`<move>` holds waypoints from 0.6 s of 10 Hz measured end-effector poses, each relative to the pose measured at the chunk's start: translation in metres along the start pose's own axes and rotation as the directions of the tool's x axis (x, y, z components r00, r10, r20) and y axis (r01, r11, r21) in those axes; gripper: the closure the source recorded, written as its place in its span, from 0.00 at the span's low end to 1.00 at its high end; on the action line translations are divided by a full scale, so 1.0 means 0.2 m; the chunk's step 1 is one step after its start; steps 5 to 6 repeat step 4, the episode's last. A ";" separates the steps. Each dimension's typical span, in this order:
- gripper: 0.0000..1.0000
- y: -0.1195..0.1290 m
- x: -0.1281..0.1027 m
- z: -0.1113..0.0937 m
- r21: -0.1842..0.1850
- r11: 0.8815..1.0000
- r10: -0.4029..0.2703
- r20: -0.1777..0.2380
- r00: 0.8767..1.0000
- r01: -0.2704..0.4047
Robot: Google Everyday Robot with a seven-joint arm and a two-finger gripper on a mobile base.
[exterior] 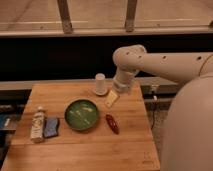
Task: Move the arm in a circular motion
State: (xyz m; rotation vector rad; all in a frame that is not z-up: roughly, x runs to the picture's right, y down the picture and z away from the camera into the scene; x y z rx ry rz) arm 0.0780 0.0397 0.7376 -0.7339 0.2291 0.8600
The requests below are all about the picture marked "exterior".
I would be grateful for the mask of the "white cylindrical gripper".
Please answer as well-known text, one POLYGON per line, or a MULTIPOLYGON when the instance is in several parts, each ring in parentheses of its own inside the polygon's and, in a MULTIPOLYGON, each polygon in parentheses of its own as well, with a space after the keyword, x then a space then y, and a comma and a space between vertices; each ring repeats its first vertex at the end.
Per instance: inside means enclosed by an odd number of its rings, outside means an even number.
POLYGON ((131 89, 132 86, 132 78, 131 77, 120 77, 119 75, 115 75, 113 78, 112 88, 115 90, 111 90, 106 98, 105 105, 108 108, 111 108, 113 104, 118 100, 118 93, 126 93, 131 89))

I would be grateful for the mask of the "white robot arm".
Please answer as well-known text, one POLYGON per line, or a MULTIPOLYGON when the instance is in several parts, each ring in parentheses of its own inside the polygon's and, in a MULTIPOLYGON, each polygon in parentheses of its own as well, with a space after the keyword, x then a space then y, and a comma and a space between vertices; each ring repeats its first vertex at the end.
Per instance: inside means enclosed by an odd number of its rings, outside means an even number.
POLYGON ((112 58, 119 94, 140 71, 181 85, 165 121, 160 171, 213 171, 213 52, 149 53, 132 45, 112 58))

